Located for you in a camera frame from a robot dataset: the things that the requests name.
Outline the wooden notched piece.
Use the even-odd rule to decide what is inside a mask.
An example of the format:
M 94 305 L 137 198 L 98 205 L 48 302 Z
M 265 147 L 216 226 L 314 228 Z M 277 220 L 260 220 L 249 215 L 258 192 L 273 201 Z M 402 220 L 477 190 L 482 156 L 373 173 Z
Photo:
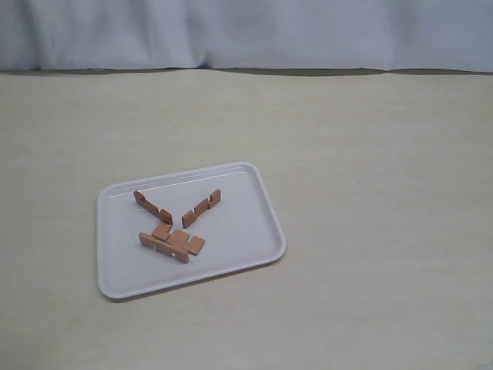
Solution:
M 151 233 L 153 237 L 174 247 L 181 247 L 189 254 L 197 256 L 205 245 L 205 240 L 201 237 L 191 236 L 187 232 L 163 222 Z
M 183 228 L 188 228 L 196 222 L 199 216 L 207 210 L 214 208 L 222 200 L 222 192 L 220 189 L 214 190 L 208 198 L 201 200 L 192 210 L 189 210 L 182 216 Z
M 148 201 L 145 195 L 138 190 L 133 192 L 133 196 L 135 198 L 136 203 L 145 209 L 147 212 L 152 214 L 154 217 L 157 217 L 163 223 L 168 225 L 173 225 L 173 217 L 172 214 L 165 209 L 159 209 L 155 204 Z

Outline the wooden notched piece front edge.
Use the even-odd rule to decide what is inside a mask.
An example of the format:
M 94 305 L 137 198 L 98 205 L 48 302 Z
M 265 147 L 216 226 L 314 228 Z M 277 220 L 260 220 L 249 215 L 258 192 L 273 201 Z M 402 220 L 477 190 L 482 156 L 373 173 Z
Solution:
M 144 232 L 139 233 L 139 242 L 143 247 L 153 249 L 156 252 L 174 258 L 181 263 L 189 263 L 188 251 L 179 245 L 168 244 Z

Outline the white plastic tray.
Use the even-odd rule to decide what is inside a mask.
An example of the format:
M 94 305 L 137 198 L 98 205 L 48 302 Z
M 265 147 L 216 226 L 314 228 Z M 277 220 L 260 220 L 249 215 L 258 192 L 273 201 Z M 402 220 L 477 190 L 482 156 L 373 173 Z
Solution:
M 189 263 L 151 251 L 139 233 L 158 219 L 135 202 L 134 191 L 173 215 L 176 226 L 214 190 L 221 201 L 187 229 L 205 245 Z M 287 241 L 259 170 L 232 162 L 116 183 L 98 196 L 97 283 L 107 298 L 124 300 L 272 263 Z

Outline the white backdrop cloth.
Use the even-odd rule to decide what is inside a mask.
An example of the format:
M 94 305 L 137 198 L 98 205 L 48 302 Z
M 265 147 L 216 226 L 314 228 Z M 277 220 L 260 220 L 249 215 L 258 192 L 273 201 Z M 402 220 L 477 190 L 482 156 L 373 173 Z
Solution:
M 3 1 L 4 70 L 492 70 L 490 1 Z

